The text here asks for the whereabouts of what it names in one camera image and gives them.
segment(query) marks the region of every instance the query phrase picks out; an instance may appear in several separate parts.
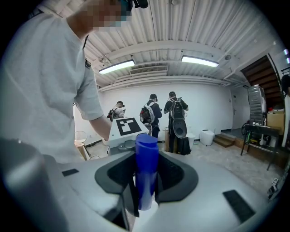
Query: black table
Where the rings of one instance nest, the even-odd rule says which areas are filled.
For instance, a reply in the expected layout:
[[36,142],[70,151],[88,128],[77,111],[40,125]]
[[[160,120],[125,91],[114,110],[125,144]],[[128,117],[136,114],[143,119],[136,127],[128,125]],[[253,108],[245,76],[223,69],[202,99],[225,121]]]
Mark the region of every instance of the black table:
[[[258,149],[272,153],[272,159],[269,162],[269,165],[267,168],[267,171],[268,171],[269,167],[273,163],[275,155],[277,153],[278,140],[279,140],[279,129],[276,129],[273,127],[268,127],[268,126],[253,126],[253,125],[246,124],[245,131],[246,131],[246,134],[245,134],[245,138],[244,138],[244,144],[243,144],[243,148],[241,151],[241,155],[243,154],[245,145],[256,147]],[[250,132],[260,134],[260,135],[269,135],[269,136],[275,137],[276,138],[275,147],[272,148],[272,147],[268,147],[268,146],[260,146],[260,145],[254,145],[251,143],[246,143],[247,136]]]

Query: rectangular light panel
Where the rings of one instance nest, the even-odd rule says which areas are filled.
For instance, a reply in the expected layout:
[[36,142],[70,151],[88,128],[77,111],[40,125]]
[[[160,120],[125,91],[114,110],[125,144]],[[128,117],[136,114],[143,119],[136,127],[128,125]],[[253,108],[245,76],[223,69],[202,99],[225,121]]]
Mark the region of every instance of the rectangular light panel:
[[110,73],[121,68],[131,67],[134,65],[135,65],[135,62],[133,60],[127,60],[118,64],[111,65],[109,67],[103,68],[99,71],[99,73],[106,74],[106,73]]
[[197,57],[191,57],[191,56],[183,56],[181,59],[182,62],[188,62],[188,63],[198,63],[198,64],[203,64],[203,65],[208,65],[211,67],[217,67],[218,63],[206,59],[201,59]]

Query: wooden step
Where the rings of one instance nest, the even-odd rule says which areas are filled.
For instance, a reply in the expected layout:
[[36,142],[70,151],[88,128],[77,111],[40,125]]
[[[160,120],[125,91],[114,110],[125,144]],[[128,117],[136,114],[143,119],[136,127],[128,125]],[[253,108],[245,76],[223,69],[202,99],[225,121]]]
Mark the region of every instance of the wooden step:
[[226,135],[216,135],[213,141],[223,147],[230,147],[235,144],[235,139]]
[[221,139],[221,140],[227,140],[229,142],[235,142],[235,138],[227,136],[227,135],[219,134],[219,135],[216,135],[215,137],[218,138],[218,139]]

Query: shelf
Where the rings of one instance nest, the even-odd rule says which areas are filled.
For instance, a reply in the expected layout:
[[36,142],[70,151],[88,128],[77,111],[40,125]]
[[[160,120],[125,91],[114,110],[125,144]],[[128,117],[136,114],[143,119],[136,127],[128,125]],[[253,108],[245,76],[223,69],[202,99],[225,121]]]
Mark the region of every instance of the shelf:
[[269,147],[269,146],[261,146],[261,145],[254,145],[251,143],[245,143],[245,145],[251,146],[251,147],[256,147],[258,149],[270,152],[270,153],[274,153],[274,147]]

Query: blue bottle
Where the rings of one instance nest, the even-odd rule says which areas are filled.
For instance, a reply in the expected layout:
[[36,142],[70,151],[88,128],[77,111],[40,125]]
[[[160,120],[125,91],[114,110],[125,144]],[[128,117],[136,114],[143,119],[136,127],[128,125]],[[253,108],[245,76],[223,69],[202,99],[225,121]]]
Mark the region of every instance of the blue bottle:
[[136,187],[139,195],[139,210],[151,208],[158,164],[157,139],[147,134],[136,138]]

